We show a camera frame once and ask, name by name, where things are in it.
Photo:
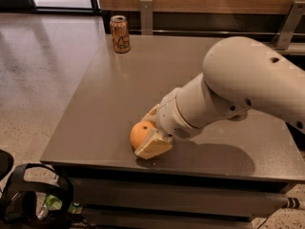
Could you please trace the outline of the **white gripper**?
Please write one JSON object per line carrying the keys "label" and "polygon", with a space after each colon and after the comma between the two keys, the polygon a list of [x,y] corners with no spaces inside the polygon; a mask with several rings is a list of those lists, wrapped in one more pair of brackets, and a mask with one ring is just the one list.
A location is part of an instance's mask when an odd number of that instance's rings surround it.
{"label": "white gripper", "polygon": [[173,89],[165,95],[160,104],[153,106],[142,118],[142,121],[156,122],[144,141],[134,151],[137,157],[151,159],[168,152],[173,147],[173,139],[187,141],[202,133],[201,129],[193,127],[182,116],[178,109],[177,93],[180,88]]}

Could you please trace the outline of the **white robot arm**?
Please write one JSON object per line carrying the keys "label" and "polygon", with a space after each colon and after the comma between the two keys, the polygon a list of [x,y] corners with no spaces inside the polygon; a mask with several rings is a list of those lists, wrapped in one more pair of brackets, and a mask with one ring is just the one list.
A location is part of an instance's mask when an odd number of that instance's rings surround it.
{"label": "white robot arm", "polygon": [[202,72],[165,95],[143,117],[154,126],[134,148],[150,159],[168,152],[223,119],[255,109],[299,131],[305,126],[304,71],[287,58],[248,37],[229,37],[206,53]]}

